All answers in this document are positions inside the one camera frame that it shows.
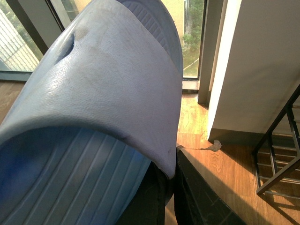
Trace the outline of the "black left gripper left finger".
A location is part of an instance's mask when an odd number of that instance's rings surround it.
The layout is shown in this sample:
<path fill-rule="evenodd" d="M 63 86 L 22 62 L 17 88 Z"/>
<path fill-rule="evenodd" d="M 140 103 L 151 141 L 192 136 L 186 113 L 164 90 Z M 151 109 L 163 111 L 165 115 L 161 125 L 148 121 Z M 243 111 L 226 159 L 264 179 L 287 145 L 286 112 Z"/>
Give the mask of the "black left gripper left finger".
<path fill-rule="evenodd" d="M 129 205 L 116 224 L 163 225 L 165 206 L 173 195 L 173 179 L 151 162 L 148 170 Z"/>

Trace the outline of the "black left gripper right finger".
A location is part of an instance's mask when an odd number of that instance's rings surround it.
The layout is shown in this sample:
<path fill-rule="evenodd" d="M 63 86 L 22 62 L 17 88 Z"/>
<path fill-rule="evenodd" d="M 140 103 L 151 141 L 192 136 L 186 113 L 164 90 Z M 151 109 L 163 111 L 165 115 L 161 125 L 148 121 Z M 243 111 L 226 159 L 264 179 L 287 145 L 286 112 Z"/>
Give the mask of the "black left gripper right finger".
<path fill-rule="evenodd" d="M 244 225 L 177 147 L 174 212 L 179 225 Z"/>

